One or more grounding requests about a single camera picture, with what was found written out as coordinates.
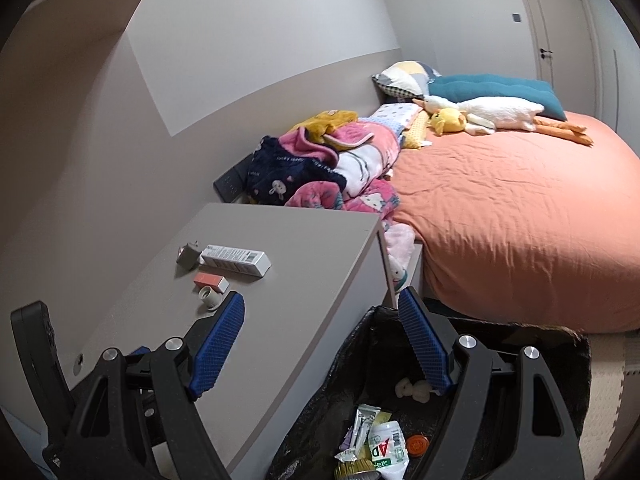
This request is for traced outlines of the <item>small pink box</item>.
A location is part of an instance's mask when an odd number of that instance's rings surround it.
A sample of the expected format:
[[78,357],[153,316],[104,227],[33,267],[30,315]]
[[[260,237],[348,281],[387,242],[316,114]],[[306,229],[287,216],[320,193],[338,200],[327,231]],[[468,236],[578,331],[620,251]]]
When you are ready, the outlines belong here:
[[224,276],[207,272],[198,272],[195,274],[193,283],[198,286],[199,289],[210,287],[217,294],[221,295],[223,295],[230,286],[228,280]]

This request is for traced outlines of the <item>grey foam corner guard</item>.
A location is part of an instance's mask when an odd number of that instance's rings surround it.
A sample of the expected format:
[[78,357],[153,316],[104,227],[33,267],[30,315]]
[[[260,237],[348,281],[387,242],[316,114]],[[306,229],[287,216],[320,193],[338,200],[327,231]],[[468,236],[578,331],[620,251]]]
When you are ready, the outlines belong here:
[[185,270],[191,271],[194,266],[197,266],[200,262],[201,251],[198,249],[198,244],[188,243],[180,247],[176,259],[177,266]]

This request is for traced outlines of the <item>white rectangular carton box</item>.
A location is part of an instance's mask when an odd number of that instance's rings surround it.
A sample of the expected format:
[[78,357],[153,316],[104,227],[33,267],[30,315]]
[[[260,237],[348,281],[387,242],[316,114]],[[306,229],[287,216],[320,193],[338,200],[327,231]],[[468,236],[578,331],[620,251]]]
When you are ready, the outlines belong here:
[[201,252],[202,263],[219,270],[263,278],[271,269],[271,261],[259,250],[207,245]]

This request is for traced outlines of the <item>white tissue wad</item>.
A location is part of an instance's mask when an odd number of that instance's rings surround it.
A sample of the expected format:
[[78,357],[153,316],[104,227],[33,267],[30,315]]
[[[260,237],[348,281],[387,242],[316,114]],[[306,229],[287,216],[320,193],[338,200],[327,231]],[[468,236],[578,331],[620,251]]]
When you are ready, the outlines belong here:
[[426,380],[410,382],[408,378],[404,378],[395,386],[395,393],[398,398],[411,398],[424,404],[430,400],[432,387]]

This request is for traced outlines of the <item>white AD drink bottle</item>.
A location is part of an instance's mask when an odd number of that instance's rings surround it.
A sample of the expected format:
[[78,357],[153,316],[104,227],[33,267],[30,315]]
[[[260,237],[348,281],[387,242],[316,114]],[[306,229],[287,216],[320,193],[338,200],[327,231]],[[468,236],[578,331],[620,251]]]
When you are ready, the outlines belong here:
[[396,420],[373,425],[368,435],[371,460],[381,477],[402,480],[409,465],[406,440]]

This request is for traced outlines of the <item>grey bedroom door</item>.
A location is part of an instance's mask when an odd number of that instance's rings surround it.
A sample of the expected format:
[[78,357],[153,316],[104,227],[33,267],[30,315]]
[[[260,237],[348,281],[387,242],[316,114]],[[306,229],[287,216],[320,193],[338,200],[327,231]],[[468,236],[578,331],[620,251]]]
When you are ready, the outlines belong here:
[[599,76],[589,15],[582,0],[524,0],[539,77],[564,110],[598,114]]

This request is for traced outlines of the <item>orange round lid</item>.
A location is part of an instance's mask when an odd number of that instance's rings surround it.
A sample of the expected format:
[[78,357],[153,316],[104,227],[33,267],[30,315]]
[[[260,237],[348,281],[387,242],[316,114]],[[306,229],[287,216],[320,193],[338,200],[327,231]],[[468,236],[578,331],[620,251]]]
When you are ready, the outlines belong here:
[[430,445],[430,441],[423,434],[414,434],[406,441],[407,451],[410,457],[422,457]]

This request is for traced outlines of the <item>patchwork foam floor mat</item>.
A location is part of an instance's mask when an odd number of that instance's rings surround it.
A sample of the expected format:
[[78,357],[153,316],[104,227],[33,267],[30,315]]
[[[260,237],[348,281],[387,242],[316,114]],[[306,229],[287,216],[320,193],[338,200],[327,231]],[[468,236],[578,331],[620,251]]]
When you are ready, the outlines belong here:
[[589,335],[591,384],[579,441],[586,479],[612,466],[639,419],[639,332]]

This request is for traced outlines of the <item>orange sheet bed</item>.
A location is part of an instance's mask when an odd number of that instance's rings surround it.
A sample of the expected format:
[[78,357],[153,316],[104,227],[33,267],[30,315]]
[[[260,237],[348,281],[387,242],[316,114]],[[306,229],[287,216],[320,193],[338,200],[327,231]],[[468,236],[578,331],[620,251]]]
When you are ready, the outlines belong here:
[[585,333],[639,326],[639,159],[597,118],[592,145],[523,131],[402,151],[395,219],[423,246],[427,289],[495,322]]

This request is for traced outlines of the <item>navy bunny garment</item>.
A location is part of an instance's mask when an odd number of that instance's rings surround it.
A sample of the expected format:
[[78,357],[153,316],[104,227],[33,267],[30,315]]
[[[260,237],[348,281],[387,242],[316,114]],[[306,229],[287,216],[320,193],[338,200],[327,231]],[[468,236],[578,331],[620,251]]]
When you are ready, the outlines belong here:
[[273,136],[264,136],[250,158],[245,192],[256,204],[284,206],[310,182],[332,182],[343,191],[346,179],[317,157],[288,152]]

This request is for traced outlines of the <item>yellow dotted cushion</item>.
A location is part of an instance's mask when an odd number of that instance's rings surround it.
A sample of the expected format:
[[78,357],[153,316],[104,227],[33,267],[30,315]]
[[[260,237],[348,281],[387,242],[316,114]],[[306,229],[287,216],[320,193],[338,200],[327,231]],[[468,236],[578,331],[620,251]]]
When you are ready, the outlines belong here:
[[432,142],[427,139],[429,121],[430,118],[424,110],[416,115],[413,123],[404,130],[400,137],[400,145],[403,150],[420,150],[432,145]]

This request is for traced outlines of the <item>white goose plush toy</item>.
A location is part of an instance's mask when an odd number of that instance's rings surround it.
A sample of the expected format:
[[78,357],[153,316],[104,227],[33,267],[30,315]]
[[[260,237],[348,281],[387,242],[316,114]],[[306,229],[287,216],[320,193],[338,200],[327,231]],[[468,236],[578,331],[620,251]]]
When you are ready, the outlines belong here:
[[518,130],[553,136],[580,145],[593,146],[593,140],[581,125],[556,120],[541,115],[544,107],[520,98],[508,96],[481,96],[480,98],[454,103],[440,96],[424,96],[413,99],[430,116],[445,107],[460,110],[466,117],[466,132],[471,136],[493,134],[498,130]]

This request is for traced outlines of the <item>patchwork grey yellow pillow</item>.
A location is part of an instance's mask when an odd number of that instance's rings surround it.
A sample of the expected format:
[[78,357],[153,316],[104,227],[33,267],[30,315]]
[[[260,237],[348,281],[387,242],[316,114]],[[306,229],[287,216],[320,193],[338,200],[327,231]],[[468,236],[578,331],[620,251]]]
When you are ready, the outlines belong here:
[[400,61],[371,76],[374,84],[390,98],[422,100],[430,94],[428,86],[440,73],[418,61]]

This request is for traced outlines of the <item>grey wardrobe doors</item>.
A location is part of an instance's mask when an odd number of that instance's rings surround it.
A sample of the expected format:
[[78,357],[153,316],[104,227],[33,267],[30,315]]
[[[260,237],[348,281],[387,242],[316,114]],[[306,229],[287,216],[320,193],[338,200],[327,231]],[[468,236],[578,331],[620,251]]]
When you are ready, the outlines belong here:
[[600,118],[639,154],[639,46],[610,0],[587,0],[601,72]]

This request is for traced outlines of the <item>black wall socket panel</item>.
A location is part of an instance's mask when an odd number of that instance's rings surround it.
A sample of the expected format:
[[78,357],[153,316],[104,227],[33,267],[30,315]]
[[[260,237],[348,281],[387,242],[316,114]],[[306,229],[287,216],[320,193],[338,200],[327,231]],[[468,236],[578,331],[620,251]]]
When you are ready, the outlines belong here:
[[237,162],[213,182],[213,188],[221,203],[248,203],[246,176],[253,155],[249,154]]

